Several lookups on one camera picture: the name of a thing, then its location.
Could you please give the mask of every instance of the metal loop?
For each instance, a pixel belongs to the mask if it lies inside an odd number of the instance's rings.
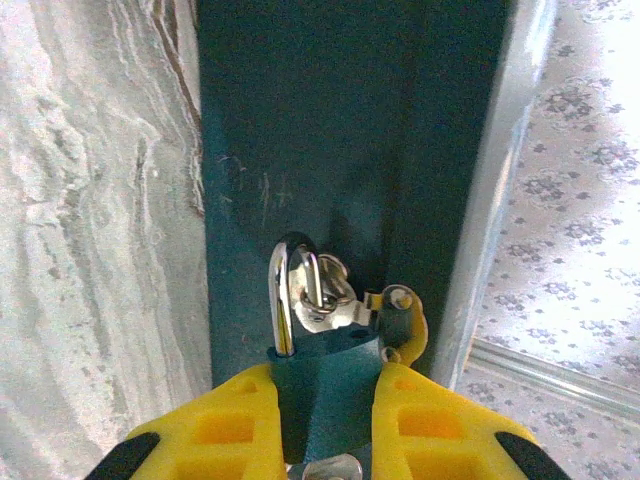
[[[333,312],[336,311],[336,308],[338,308],[338,303],[339,303],[339,301],[336,300],[334,297],[327,297],[323,299],[322,306],[318,307],[311,300],[309,300],[309,296],[307,295],[307,292],[302,292],[302,295],[300,296],[300,301],[302,302],[302,305],[305,306],[305,308],[307,308],[310,312],[315,313],[317,315],[332,314]]]
[[[276,353],[290,357],[295,353],[293,344],[293,309],[289,294],[289,267],[298,252],[307,277],[307,302],[318,309],[325,308],[316,247],[303,233],[291,232],[282,237],[273,249],[269,262],[269,300]]]

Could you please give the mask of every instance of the padlock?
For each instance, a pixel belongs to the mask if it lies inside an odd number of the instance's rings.
[[[300,233],[285,235],[269,264],[275,346],[268,357],[289,464],[333,457],[371,441],[384,347],[375,329],[358,323],[294,339],[289,272],[296,252],[306,272],[301,300],[319,316],[331,314],[338,304],[323,296],[313,242]]]

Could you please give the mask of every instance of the metal threshold strip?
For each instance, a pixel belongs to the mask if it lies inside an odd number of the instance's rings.
[[[640,394],[529,355],[475,339],[469,361],[544,387],[580,404],[640,423]]]

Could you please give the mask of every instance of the screw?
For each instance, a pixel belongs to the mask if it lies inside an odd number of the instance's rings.
[[[408,310],[411,308],[413,298],[404,287],[396,287],[389,293],[389,303],[397,310]]]

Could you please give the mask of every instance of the black plastic edge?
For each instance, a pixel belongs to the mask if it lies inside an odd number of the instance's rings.
[[[160,435],[146,432],[116,445],[85,480],[129,480],[160,442]]]
[[[498,432],[496,439],[528,480],[571,480],[547,452],[526,438]]]

